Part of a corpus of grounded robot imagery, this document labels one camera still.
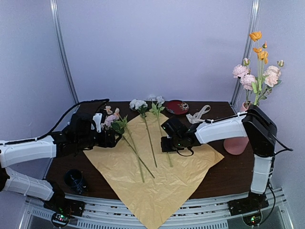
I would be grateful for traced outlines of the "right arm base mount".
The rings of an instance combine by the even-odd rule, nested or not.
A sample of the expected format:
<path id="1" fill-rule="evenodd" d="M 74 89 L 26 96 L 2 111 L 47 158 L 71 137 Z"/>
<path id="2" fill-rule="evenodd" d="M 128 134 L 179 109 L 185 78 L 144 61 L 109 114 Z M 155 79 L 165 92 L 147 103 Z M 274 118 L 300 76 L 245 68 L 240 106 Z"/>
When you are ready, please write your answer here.
<path id="1" fill-rule="evenodd" d="M 258 226 L 263 221 L 262 209 L 269 206 L 268 200 L 260 202 L 254 198 L 241 198 L 228 203 L 231 216 L 242 215 L 243 222 L 250 227 Z"/>

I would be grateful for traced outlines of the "grey printed ribbon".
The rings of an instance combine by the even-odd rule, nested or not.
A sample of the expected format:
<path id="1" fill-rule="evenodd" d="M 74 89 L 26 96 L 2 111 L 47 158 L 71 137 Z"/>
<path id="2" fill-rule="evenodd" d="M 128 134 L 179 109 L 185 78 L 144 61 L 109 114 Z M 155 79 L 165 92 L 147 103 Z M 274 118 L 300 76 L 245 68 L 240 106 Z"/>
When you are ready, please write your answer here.
<path id="1" fill-rule="evenodd" d="M 196 112 L 193 115 L 187 114 L 186 118 L 187 118 L 188 122 L 191 123 L 191 124 L 204 122 L 204 120 L 202 119 L 202 116 L 204 114 L 208 113 L 210 110 L 211 110 L 211 106 L 210 105 L 205 105 L 201 108 L 201 110 L 199 112 Z"/>

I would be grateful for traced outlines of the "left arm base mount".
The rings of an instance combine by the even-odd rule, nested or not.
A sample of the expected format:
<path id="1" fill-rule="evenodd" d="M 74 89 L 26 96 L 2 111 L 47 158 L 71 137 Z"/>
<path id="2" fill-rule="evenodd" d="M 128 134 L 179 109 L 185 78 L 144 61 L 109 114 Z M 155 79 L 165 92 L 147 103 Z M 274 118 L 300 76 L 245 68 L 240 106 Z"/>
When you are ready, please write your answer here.
<path id="1" fill-rule="evenodd" d="M 79 200 L 68 199 L 62 190 L 55 190 L 50 200 L 42 200 L 44 207 L 54 211 L 51 223 L 56 228 L 66 227 L 71 219 L 81 217 L 85 203 Z"/>

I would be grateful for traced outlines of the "peach pink flower stem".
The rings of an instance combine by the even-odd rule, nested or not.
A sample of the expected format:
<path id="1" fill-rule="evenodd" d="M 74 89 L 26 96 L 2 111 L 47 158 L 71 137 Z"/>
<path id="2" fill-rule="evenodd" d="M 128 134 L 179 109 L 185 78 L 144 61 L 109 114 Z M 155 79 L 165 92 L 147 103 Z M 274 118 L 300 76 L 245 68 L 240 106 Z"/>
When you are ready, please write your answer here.
<path id="1" fill-rule="evenodd" d="M 141 159 L 140 154 L 136 148 L 134 138 L 128 127 L 128 115 L 126 115 L 125 117 L 121 116 L 119 108 L 116 108 L 113 111 L 112 107 L 109 105 L 107 105 L 104 108 L 104 110 L 106 111 L 106 119 L 103 122 L 102 127 L 104 129 L 112 129 L 115 133 L 120 135 L 123 138 L 123 140 L 128 144 L 128 146 L 131 148 L 131 150 L 134 152 L 139 166 L 142 182 L 143 183 L 145 182 L 143 167 L 148 171 L 148 173 L 152 176 L 152 178 L 155 179 L 154 174 Z"/>

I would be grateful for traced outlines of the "orange flower stem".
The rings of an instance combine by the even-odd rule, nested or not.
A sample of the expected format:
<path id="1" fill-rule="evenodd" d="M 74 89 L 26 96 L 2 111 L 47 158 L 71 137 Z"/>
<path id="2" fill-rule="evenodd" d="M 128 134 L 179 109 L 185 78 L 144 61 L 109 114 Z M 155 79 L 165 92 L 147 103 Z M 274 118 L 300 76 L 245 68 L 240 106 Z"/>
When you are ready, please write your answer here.
<path id="1" fill-rule="evenodd" d="M 259 45 L 259 40 L 262 39 L 261 31 L 254 31 L 249 34 L 251 40 L 257 45 L 253 48 L 253 51 L 257 55 L 257 77 L 254 82 L 251 82 L 253 92 L 255 94 L 254 105 L 259 105 L 260 97 L 263 95 L 263 83 L 265 80 L 264 67 L 268 64 L 269 53 L 267 49 L 267 41 L 263 45 Z"/>

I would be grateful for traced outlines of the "light pink rose stem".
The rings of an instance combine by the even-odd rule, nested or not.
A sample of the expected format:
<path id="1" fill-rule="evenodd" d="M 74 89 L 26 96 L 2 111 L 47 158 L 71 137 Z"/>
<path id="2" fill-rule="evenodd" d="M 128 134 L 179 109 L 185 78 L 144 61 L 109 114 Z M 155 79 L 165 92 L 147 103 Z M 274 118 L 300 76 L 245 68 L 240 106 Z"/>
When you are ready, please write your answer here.
<path id="1" fill-rule="evenodd" d="M 272 92 L 273 88 L 281 83 L 281 69 L 284 65 L 284 60 L 280 60 L 277 61 L 277 66 L 270 65 L 264 70 L 263 76 L 265 76 L 265 80 L 263 83 L 263 95 L 260 97 L 259 102 L 267 99 L 267 96 Z"/>

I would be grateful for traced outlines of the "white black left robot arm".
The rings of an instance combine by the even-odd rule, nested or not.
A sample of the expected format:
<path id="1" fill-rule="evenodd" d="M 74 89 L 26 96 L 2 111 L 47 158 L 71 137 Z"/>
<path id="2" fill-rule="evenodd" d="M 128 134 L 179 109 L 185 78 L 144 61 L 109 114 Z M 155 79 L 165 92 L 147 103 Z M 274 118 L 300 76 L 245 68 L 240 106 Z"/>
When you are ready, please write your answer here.
<path id="1" fill-rule="evenodd" d="M 121 134 L 102 127 L 103 113 L 73 114 L 61 131 L 51 131 L 46 136 L 0 143 L 0 189 L 49 201 L 58 212 L 69 204 L 56 184 L 38 180 L 16 172 L 11 165 L 42 158 L 59 158 L 91 150 L 95 146 L 115 147 Z"/>

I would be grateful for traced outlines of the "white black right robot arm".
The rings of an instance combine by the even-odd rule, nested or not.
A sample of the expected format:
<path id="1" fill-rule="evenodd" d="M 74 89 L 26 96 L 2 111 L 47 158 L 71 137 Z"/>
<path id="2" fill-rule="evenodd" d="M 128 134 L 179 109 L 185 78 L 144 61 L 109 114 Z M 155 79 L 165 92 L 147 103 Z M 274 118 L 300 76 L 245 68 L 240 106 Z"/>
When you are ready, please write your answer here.
<path id="1" fill-rule="evenodd" d="M 251 195 L 244 200 L 247 210 L 255 210 L 263 202 L 275 156 L 277 127 L 256 105 L 245 112 L 218 119 L 206 120 L 186 127 L 179 119 L 170 118 L 161 125 L 166 136 L 161 138 L 163 152 L 180 150 L 234 137 L 247 137 L 254 153 Z"/>

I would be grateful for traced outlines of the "orange yellow wrapping paper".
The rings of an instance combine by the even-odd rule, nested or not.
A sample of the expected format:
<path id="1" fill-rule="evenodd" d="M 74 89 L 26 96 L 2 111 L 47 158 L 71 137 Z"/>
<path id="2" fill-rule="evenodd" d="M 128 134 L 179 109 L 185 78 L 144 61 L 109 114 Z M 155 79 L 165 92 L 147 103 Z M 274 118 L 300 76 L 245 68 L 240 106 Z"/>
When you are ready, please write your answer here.
<path id="1" fill-rule="evenodd" d="M 155 167 L 145 123 L 140 116 L 128 122 L 141 159 L 154 174 L 143 167 L 142 182 L 136 156 L 121 139 L 114 148 L 100 148 L 85 152 L 95 168 L 106 179 L 119 199 L 147 228 L 159 228 L 201 184 L 208 170 L 223 159 L 209 145 L 167 155 L 161 150 L 161 137 L 157 120 L 146 114 L 154 144 L 158 167 Z"/>

